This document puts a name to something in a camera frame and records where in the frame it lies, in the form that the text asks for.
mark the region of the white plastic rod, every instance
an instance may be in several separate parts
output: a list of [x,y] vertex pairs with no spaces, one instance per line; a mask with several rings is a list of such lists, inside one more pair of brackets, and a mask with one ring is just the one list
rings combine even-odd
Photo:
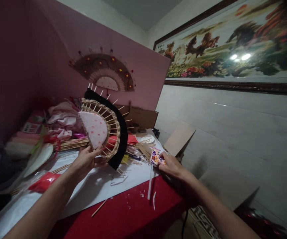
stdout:
[[151,171],[150,171],[150,180],[149,180],[149,189],[148,189],[148,200],[150,200],[151,195],[151,181],[153,176],[153,165],[151,164]]

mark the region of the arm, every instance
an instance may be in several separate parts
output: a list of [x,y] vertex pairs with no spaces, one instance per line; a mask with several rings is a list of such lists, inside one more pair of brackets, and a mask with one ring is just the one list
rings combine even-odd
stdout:
[[220,200],[198,181],[192,173],[185,169],[175,157],[165,152],[161,155],[164,157],[166,165],[159,165],[159,169],[182,180],[192,188],[222,238],[259,238],[245,222],[222,204]]
[[48,236],[77,184],[94,167],[106,165],[95,162],[95,157],[101,153],[102,146],[94,152],[90,150],[89,146],[79,153],[72,165],[46,190],[4,238],[46,238]]

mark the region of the framed painting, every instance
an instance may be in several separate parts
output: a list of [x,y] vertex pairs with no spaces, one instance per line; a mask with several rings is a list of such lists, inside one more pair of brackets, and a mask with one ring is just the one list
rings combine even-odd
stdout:
[[154,43],[166,85],[287,94],[287,1],[223,0]]

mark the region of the small cup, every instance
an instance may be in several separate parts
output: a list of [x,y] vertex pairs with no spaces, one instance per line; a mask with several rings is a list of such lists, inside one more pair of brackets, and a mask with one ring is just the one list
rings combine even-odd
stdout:
[[136,133],[136,132],[138,132],[140,125],[137,123],[132,123],[131,127],[133,127],[132,129],[130,129],[131,133]]

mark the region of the pink wall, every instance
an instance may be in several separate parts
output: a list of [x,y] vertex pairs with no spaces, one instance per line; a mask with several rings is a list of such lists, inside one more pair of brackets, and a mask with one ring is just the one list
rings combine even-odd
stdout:
[[91,47],[99,52],[102,46],[104,53],[109,54],[112,47],[114,55],[117,58],[122,56],[127,68],[134,70],[132,76],[137,87],[136,92],[110,90],[111,101],[118,99],[119,104],[127,105],[131,100],[133,106],[155,110],[170,64],[168,58],[54,0],[33,1],[30,14],[39,73],[46,95],[58,99],[82,97],[88,87],[89,82],[68,66],[70,56],[63,42],[75,59],[79,58],[79,50],[87,54]]
[[4,140],[27,118],[40,93],[35,48],[24,0],[0,0],[0,130]]

